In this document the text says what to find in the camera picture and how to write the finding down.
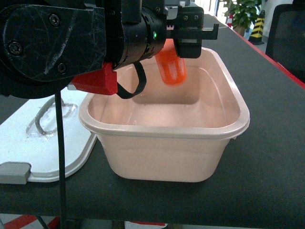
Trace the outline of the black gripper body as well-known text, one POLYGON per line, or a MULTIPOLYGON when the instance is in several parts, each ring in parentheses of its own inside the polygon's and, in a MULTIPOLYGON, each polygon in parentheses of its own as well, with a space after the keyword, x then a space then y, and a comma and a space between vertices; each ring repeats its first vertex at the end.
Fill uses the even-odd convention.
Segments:
POLYGON ((203 40, 217 40, 219 24, 212 29, 203 27, 204 10, 198 6, 177 7, 177 15, 167 21, 167 39, 172 39, 180 58, 199 58, 203 40))

